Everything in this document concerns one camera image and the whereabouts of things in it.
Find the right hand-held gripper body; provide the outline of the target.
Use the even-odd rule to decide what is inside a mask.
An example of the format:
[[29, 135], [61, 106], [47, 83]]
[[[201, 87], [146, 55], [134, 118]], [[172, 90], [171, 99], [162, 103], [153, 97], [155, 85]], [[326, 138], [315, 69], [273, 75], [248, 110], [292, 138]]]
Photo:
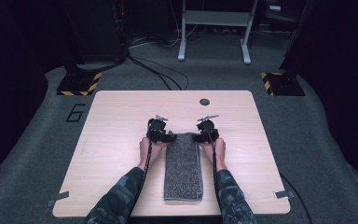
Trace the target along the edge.
[[202, 143], [212, 143], [219, 137], [218, 130], [215, 128], [212, 118], [213, 116], [206, 116], [205, 118], [199, 119], [197, 128], [200, 131], [201, 137], [197, 137], [197, 139], [202, 139]]

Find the dark box with white label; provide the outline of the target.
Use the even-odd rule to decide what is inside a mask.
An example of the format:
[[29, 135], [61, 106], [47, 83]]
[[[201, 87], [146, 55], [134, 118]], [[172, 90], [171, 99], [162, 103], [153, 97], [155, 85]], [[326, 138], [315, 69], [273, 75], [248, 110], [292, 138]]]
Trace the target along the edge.
[[281, 3], [280, 0], [266, 0], [264, 15], [275, 21], [292, 22], [294, 20], [291, 7]]

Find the grey tape strip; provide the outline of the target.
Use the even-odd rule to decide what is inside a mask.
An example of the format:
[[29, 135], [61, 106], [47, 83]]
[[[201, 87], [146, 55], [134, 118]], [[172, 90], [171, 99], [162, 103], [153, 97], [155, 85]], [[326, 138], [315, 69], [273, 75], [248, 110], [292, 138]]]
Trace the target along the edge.
[[274, 191], [274, 195], [277, 199], [281, 198], [294, 198], [295, 194], [291, 190]]
[[69, 197], [69, 191], [59, 193], [52, 200], [48, 200], [47, 207], [53, 207], [57, 201], [68, 198], [68, 197]]

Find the person's left hand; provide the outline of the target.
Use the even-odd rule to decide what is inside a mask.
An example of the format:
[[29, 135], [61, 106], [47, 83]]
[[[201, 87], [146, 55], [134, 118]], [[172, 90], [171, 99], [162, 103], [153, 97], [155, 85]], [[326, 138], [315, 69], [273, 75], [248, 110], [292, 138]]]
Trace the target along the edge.
[[139, 144], [140, 162], [138, 163], [138, 167], [144, 171], [146, 167], [146, 162], [149, 161], [149, 165], [151, 165], [158, 158], [161, 150], [167, 145], [168, 143], [150, 142], [147, 137], [144, 137]]

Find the white metal stand frame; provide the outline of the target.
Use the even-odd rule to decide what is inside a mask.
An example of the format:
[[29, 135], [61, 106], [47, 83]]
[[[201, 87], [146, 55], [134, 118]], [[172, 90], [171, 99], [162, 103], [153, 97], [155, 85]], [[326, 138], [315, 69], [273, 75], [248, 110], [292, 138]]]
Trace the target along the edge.
[[178, 52], [178, 61], [182, 62], [186, 57], [186, 26], [192, 25], [217, 25], [217, 26], [237, 26], [246, 29], [241, 42], [242, 60], [245, 65], [251, 64], [248, 47], [248, 39], [252, 30], [255, 11], [258, 0], [252, 0], [252, 7], [249, 12], [227, 12], [227, 11], [203, 11], [189, 10], [186, 8], [186, 0], [182, 0], [182, 33]]

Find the person's right hand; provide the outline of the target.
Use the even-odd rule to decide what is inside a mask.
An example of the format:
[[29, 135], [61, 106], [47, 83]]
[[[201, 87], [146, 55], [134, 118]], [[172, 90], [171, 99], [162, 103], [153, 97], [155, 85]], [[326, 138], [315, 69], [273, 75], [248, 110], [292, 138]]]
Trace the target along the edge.
[[205, 151], [206, 157], [210, 162], [215, 162], [216, 171], [226, 170], [225, 163], [226, 143], [223, 138], [217, 138], [213, 144], [199, 143]]

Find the black cabinet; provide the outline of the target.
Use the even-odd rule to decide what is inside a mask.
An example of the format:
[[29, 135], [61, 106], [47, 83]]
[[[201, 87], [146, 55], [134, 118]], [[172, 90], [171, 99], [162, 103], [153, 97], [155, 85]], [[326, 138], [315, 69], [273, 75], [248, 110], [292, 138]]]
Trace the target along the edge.
[[122, 0], [62, 0], [84, 62], [121, 62], [128, 24]]

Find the grey towel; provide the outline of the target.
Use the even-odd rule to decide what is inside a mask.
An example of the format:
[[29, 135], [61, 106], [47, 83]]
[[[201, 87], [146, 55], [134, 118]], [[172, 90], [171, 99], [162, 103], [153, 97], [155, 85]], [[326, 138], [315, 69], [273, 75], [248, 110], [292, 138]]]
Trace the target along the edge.
[[193, 133], [179, 133], [166, 148], [164, 200], [196, 202], [202, 197], [199, 145]]

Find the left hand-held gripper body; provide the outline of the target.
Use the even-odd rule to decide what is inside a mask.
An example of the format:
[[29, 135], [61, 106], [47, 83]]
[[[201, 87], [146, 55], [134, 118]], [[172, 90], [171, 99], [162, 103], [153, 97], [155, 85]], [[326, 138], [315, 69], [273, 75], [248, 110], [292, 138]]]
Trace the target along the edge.
[[148, 121], [146, 136], [149, 138], [150, 141], [154, 143], [168, 143], [169, 136], [166, 134], [165, 131], [165, 120], [165, 118], [156, 115], [153, 119], [150, 119]]

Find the black striped stand base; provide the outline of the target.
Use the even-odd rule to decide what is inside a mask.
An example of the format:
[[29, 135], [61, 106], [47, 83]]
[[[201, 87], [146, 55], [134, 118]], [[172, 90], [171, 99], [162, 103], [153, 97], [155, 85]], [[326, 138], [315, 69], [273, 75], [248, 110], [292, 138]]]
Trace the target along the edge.
[[101, 73], [81, 73], [75, 76], [66, 75], [57, 88], [57, 95], [88, 96], [95, 91]]
[[269, 96], [304, 96], [296, 77], [289, 77], [285, 73], [267, 73], [261, 74], [264, 87]]

